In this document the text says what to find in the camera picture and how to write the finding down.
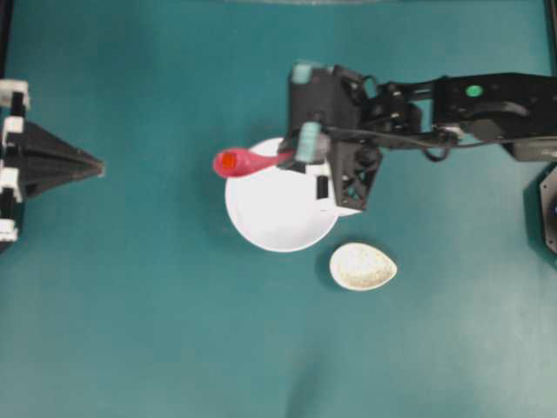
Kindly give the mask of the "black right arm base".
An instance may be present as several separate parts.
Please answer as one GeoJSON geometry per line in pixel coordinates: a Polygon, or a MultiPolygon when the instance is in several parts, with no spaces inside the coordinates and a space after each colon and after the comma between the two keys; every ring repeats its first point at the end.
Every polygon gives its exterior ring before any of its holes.
{"type": "Polygon", "coordinates": [[[547,165],[523,192],[527,242],[547,262],[556,261],[556,164],[547,165]]]}

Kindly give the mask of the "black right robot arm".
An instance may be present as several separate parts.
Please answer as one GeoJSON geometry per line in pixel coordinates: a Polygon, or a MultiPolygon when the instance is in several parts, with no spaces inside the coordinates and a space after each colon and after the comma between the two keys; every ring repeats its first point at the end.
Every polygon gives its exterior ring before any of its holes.
{"type": "Polygon", "coordinates": [[[350,183],[375,174],[383,151],[439,163],[497,145],[516,161],[556,159],[556,79],[516,72],[380,83],[349,68],[299,63],[288,80],[279,168],[326,165],[350,183]]]}

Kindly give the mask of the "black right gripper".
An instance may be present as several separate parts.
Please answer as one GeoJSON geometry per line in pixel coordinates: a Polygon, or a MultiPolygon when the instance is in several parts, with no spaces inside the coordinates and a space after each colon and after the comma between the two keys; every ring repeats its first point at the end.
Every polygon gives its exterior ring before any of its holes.
{"type": "Polygon", "coordinates": [[[364,76],[340,65],[298,61],[288,86],[287,135],[278,146],[289,154],[278,167],[304,171],[323,165],[329,152],[325,128],[355,129],[364,103],[364,76]]]}

